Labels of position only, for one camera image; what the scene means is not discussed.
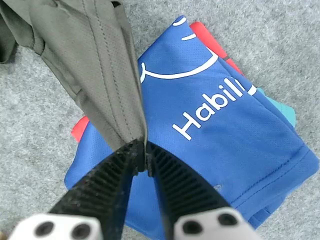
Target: blue t-shirt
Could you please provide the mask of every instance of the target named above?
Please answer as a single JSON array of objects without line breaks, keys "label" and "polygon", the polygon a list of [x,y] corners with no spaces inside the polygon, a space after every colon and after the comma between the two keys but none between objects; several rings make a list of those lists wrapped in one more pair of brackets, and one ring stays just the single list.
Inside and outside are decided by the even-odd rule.
[{"label": "blue t-shirt", "polygon": [[[179,17],[139,58],[148,139],[200,173],[254,227],[318,170],[281,112]],[[89,123],[65,176],[71,188],[112,150]],[[132,182],[125,223],[164,239],[154,181]]]}]

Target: folded shirt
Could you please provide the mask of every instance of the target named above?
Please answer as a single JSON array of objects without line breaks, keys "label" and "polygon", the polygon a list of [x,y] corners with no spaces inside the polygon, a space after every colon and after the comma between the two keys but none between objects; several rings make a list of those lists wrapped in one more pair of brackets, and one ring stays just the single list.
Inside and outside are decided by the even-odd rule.
[{"label": "folded shirt", "polygon": [[[284,115],[179,17],[139,58],[148,139],[201,174],[254,227],[318,170]],[[112,153],[89,123],[65,176],[71,188]],[[153,179],[134,177],[125,223],[164,239]]]},{"label": "folded shirt", "polygon": [[[211,33],[207,30],[207,28],[203,25],[203,23],[196,21],[190,25],[190,28],[207,48],[209,48],[220,58],[225,60],[238,73],[243,74],[241,70],[238,68],[238,66],[234,63],[234,61],[227,55],[224,49],[220,46],[220,44],[214,38],[214,36],[212,36]],[[258,90],[264,95],[266,95],[262,88],[258,88]],[[268,96],[266,96],[266,98],[285,116],[285,118],[292,124],[293,127],[296,126],[296,113],[292,107],[277,102]],[[84,116],[73,127],[71,134],[77,142],[80,142],[88,122],[88,117]]]}]

